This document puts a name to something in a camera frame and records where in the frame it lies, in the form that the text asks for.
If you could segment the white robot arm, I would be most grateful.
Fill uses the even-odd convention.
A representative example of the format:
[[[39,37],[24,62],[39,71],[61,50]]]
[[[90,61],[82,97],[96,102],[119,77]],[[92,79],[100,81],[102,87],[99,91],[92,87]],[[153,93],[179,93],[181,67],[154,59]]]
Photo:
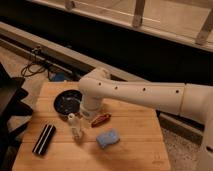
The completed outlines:
[[[110,79],[105,68],[96,68],[78,83],[80,109],[92,120],[104,98],[143,105],[194,120],[205,126],[196,171],[213,171],[213,86],[186,83],[125,82]]]

